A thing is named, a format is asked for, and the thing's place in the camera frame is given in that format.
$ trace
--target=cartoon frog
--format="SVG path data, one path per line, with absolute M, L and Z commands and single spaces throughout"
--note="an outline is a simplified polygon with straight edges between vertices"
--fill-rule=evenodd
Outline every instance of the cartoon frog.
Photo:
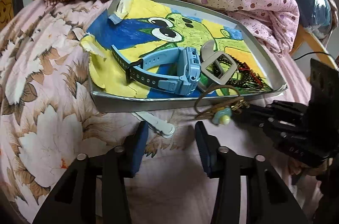
M 138 31 L 147 33 L 158 40 L 167 43 L 157 47 L 151 52 L 173 47 L 194 47 L 200 51 L 201 46 L 208 40 L 215 42 L 214 49 L 225 51 L 226 47 L 235 48 L 243 52 L 250 52 L 241 31 L 224 27 L 220 32 L 224 37 L 214 38 L 206 26 L 196 20 L 184 17 L 179 13 L 170 13 L 165 18 L 150 17 L 138 19 L 139 21 L 152 24 L 150 28 L 139 29 Z

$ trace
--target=yellow bead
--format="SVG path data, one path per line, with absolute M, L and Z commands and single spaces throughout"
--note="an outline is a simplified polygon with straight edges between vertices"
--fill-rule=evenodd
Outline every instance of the yellow bead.
M 231 120 L 231 118 L 228 115 L 223 115 L 223 116 L 220 117 L 219 122 L 222 125 L 228 125 L 230 120 Z

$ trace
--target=screw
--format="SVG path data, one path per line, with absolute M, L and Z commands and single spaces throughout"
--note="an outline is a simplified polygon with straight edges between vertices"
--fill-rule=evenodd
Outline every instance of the screw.
M 114 151 L 115 151 L 116 153 L 121 153 L 121 152 L 124 152 L 124 151 L 125 151 L 125 148 L 124 148 L 123 146 L 116 146 L 116 147 L 114 148 Z
M 87 155 L 85 153 L 80 153 L 77 155 L 77 159 L 79 161 L 85 160 L 87 158 Z
M 228 147 L 221 146 L 221 147 L 218 148 L 218 151 L 220 151 L 221 153 L 227 153 L 227 152 L 229 152 L 229 149 L 228 149 Z
M 255 156 L 255 159 L 259 162 L 264 162 L 266 160 L 263 155 L 257 155 Z

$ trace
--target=watch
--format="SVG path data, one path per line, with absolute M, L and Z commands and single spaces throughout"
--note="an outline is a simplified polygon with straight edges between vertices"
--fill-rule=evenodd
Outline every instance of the watch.
M 138 61 L 130 62 L 112 45 L 112 54 L 119 66 L 126 72 L 126 82 L 133 80 L 161 91 L 189 95 L 200 79 L 200 58 L 193 47 L 175 47 L 150 53 Z M 147 71 L 163 64 L 177 64 L 177 75 L 168 76 Z

